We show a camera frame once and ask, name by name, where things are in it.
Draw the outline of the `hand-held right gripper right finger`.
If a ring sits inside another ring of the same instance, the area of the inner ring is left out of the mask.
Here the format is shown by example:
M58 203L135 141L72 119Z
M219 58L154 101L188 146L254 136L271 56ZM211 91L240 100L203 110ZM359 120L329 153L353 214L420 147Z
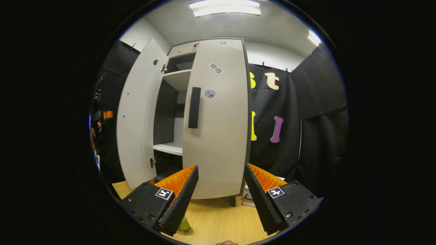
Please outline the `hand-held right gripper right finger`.
M246 184L268 235L295 228L323 202L297 180L286 182L250 163L244 169Z

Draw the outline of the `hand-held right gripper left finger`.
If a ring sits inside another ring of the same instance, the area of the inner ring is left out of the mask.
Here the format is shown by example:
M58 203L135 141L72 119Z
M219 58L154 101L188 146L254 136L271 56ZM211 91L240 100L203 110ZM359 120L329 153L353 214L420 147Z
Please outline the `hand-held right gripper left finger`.
M192 165L154 185L141 183L120 205L145 228L173 236L182 223L198 179L198 166Z

